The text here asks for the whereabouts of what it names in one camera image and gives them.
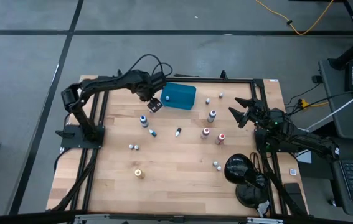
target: concrete floor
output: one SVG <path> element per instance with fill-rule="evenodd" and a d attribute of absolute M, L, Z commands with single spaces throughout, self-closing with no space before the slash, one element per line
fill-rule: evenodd
<path fill-rule="evenodd" d="M 265 1 L 288 15 L 299 30 L 309 27 L 327 3 Z M 68 30 L 77 0 L 0 0 L 0 30 Z M 254 0 L 227 2 L 85 0 L 76 30 L 289 30 L 285 21 Z M 334 4 L 314 30 L 353 30 L 343 4 Z M 0 215 L 8 210 L 14 186 L 45 102 L 65 35 L 0 35 Z M 66 112 L 59 92 L 80 75 L 114 75 L 128 69 L 142 54 L 156 54 L 174 73 L 218 77 L 277 78 L 283 98 L 313 86 L 318 60 L 338 57 L 353 37 L 224 36 L 224 35 L 75 35 L 65 60 L 55 98 L 22 201 L 21 213 L 42 212 L 59 154 Z M 145 60 L 139 69 L 151 70 Z M 309 101 L 325 97 L 324 88 L 308 93 Z M 303 128 L 329 113 L 323 106 L 298 113 Z M 332 196 L 325 180 L 303 179 L 309 210 L 319 218 L 353 221 L 326 200 Z"/>

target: blue container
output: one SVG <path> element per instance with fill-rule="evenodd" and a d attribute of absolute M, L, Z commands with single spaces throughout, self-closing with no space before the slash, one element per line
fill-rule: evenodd
<path fill-rule="evenodd" d="M 194 86 L 166 83 L 162 90 L 161 102 L 164 106 L 191 110 L 196 91 L 197 89 Z"/>

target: lamp base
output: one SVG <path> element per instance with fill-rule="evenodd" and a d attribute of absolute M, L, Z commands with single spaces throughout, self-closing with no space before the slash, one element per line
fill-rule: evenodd
<path fill-rule="evenodd" d="M 268 192 L 265 189 L 259 189 L 249 184 L 237 184 L 237 200 L 248 208 L 257 208 L 260 203 L 268 200 Z"/>

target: wooden table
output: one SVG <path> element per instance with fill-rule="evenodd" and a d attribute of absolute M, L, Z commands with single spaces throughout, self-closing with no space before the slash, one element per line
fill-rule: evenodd
<path fill-rule="evenodd" d="M 280 85 L 277 80 L 264 80 L 268 106 L 284 109 Z M 218 161 L 224 168 L 226 160 L 235 153 L 249 156 L 256 152 L 253 130 L 248 122 L 239 129 L 228 110 L 245 109 L 234 98 L 251 98 L 250 85 L 241 83 L 183 83 L 197 88 L 195 105 L 191 110 L 161 108 L 150 114 L 145 102 L 141 102 L 129 90 L 111 91 L 106 108 L 106 126 L 103 147 L 99 150 L 95 167 L 89 212 L 95 213 L 145 213 L 184 215 L 258 216 L 256 210 L 244 207 L 235 196 L 236 185 L 225 179 L 224 173 L 212 166 Z M 102 101 L 99 97 L 96 123 Z M 156 93 L 160 98 L 161 91 Z M 84 110 L 89 114 L 92 99 Z M 216 110 L 213 123 L 207 122 L 210 110 Z M 146 115 L 149 128 L 140 125 L 139 117 Z M 179 137 L 176 129 L 182 128 Z M 210 128 L 210 136 L 203 140 L 203 128 Z M 154 138 L 148 129 L 157 132 Z M 214 141 L 218 134 L 226 139 L 221 146 Z M 138 144 L 139 151 L 130 150 L 130 144 Z M 64 154 L 59 160 L 47 208 L 56 206 L 75 182 L 81 149 Z M 283 183 L 297 182 L 304 192 L 296 161 L 287 153 L 278 153 Z M 141 169 L 146 177 L 134 175 Z M 289 174 L 296 169 L 297 175 Z M 82 207 L 85 186 L 81 188 L 77 208 Z M 281 213 L 277 190 L 273 186 L 275 210 Z"/>

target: yellow cable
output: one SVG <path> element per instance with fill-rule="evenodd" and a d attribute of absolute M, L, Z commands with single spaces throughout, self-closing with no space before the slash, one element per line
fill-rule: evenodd
<path fill-rule="evenodd" d="M 325 102 L 325 103 L 319 103 L 319 104 L 316 104 L 316 105 L 311 105 L 311 106 L 324 106 L 324 105 L 327 105 L 328 102 Z"/>
<path fill-rule="evenodd" d="M 261 4 L 265 9 L 269 10 L 270 12 L 272 12 L 272 13 L 274 13 L 274 14 L 276 14 L 276 15 L 279 15 L 279 16 L 281 16 L 281 17 L 283 17 L 283 18 L 286 19 L 287 21 L 290 21 L 290 19 L 288 19 L 286 16 L 284 16 L 284 15 L 278 13 L 278 12 L 275 12 L 275 11 L 269 9 L 269 7 L 267 7 L 266 5 L 264 5 L 264 4 L 263 4 L 262 2 L 260 2 L 259 0 L 255 0 L 255 1 L 256 1 L 257 3 L 259 3 L 259 4 Z M 327 10 L 330 8 L 330 6 L 331 6 L 331 4 L 332 4 L 333 2 L 334 2 L 334 0 L 331 0 L 331 2 L 328 4 L 328 6 L 327 6 L 327 8 L 324 10 L 324 12 L 319 16 L 319 18 L 316 20 L 316 22 L 314 22 L 314 24 L 313 24 L 307 31 L 305 31 L 305 32 L 303 32 L 303 33 L 300 33 L 300 32 L 298 32 L 298 31 L 295 29 L 293 23 L 290 23 L 289 25 L 291 26 L 291 28 L 293 28 L 293 30 L 296 32 L 296 34 L 298 34 L 298 35 L 305 35 L 305 34 L 307 34 L 309 31 L 311 31 L 311 30 L 313 29 L 314 26 L 316 26 L 316 25 L 318 24 L 318 22 L 320 21 L 320 19 L 325 15 L 325 13 L 326 13 Z"/>

